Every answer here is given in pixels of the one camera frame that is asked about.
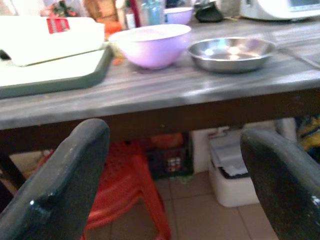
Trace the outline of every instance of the microwave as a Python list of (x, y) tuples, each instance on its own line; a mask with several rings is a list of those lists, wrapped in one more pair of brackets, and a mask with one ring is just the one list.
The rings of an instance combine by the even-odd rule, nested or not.
[(258, 20), (297, 20), (320, 15), (320, 0), (241, 0), (240, 15)]

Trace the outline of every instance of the glass jar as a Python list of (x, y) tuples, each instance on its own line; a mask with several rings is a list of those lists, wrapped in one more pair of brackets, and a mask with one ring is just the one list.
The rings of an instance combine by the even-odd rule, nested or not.
[(164, 24), (165, 3), (165, 0), (140, 0), (139, 17), (141, 26)]

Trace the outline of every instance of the dark crate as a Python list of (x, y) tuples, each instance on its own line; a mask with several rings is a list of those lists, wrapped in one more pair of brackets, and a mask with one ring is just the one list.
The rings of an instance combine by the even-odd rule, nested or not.
[(154, 179), (192, 175), (193, 146), (188, 133), (183, 133), (184, 146), (146, 151)]

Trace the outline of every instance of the tile floor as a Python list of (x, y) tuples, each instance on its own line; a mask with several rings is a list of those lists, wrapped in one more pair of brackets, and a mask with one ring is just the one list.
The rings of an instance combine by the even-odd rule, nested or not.
[[(208, 172), (187, 183), (162, 179), (156, 186), (164, 200), (172, 240), (277, 240), (259, 204), (226, 208), (213, 194)], [(114, 222), (86, 233), (88, 240), (153, 240), (157, 234), (143, 202)]]

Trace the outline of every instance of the stainless steel bowl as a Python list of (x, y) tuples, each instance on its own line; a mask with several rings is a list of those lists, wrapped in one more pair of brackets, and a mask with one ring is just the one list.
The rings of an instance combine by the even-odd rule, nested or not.
[(217, 73), (244, 73), (260, 68), (276, 50), (273, 42), (245, 37), (206, 39), (188, 48), (194, 63)]

